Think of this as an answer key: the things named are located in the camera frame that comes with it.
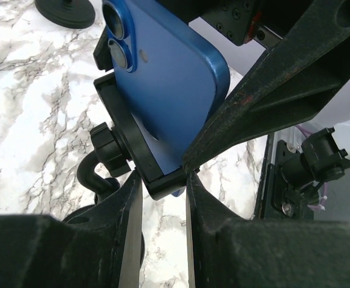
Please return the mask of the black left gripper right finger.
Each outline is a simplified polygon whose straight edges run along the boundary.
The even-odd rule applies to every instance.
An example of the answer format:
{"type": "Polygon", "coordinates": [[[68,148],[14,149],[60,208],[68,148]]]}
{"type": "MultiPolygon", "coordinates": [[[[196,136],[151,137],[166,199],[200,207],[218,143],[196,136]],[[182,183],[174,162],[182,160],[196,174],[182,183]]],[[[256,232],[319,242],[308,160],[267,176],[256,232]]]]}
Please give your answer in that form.
{"type": "Polygon", "coordinates": [[[187,177],[190,287],[350,287],[350,223],[245,220],[187,177]]]}

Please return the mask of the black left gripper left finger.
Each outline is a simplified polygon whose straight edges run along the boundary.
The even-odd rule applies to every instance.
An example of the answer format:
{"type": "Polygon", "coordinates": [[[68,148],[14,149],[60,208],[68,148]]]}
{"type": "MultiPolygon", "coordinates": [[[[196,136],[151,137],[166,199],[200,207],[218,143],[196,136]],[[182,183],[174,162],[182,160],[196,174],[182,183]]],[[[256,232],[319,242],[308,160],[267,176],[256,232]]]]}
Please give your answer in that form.
{"type": "Polygon", "coordinates": [[[0,287],[137,287],[142,182],[124,185],[62,222],[48,215],[0,215],[0,287]]]}

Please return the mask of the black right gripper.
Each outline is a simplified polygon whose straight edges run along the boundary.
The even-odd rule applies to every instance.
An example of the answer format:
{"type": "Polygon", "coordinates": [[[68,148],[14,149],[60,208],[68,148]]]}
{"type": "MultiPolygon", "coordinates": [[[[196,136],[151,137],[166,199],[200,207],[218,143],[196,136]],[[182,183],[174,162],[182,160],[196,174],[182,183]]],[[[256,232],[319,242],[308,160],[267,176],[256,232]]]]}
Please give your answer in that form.
{"type": "Polygon", "coordinates": [[[350,80],[350,1],[159,0],[236,46],[267,48],[183,156],[186,172],[230,147],[315,117],[350,80]]]}

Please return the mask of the black round base clamp stand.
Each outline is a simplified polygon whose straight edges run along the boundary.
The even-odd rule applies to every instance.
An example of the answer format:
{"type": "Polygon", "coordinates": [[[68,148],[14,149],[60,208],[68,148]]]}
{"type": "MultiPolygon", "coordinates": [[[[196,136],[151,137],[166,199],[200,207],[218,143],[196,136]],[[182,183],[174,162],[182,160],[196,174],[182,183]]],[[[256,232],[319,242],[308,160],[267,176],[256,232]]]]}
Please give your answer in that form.
{"type": "Polygon", "coordinates": [[[79,164],[77,178],[95,194],[95,204],[65,218],[72,236],[62,265],[102,276],[141,267],[143,185],[162,198],[184,187],[187,176],[182,168],[168,175],[161,171],[113,73],[96,79],[94,86],[114,125],[100,124],[90,132],[94,149],[79,164]]]}

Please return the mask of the blue phone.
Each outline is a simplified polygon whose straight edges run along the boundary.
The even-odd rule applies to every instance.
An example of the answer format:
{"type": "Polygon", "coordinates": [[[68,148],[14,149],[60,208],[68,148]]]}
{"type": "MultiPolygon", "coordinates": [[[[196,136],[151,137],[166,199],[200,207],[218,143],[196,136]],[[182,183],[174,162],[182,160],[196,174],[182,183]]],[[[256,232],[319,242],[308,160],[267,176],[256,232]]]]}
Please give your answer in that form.
{"type": "Polygon", "coordinates": [[[182,193],[183,153],[222,105],[222,54],[157,1],[103,1],[116,85],[142,133],[132,159],[150,196],[182,193]]]}

